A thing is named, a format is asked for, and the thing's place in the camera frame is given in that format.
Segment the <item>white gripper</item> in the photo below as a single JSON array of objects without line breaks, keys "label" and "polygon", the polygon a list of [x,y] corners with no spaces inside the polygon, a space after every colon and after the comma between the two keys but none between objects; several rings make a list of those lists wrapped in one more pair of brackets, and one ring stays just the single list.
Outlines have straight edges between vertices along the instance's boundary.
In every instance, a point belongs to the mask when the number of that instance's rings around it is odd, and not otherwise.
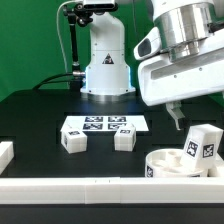
[{"label": "white gripper", "polygon": [[179,100],[224,91],[224,29],[199,42],[199,53],[172,63],[160,50],[159,30],[154,27],[134,48],[140,93],[147,106],[166,104],[176,129],[185,125]]}]

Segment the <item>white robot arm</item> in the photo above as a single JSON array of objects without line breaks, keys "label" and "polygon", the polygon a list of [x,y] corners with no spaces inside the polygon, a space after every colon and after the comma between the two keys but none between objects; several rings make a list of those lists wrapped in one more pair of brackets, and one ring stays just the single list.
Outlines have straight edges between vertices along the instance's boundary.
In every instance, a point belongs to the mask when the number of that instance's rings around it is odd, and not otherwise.
[{"label": "white robot arm", "polygon": [[[128,90],[124,27],[109,14],[120,2],[83,3],[93,13],[84,87],[91,96]],[[141,97],[148,106],[164,104],[182,129],[182,100],[224,91],[224,0],[146,0],[146,7],[154,27],[134,48]]]}]

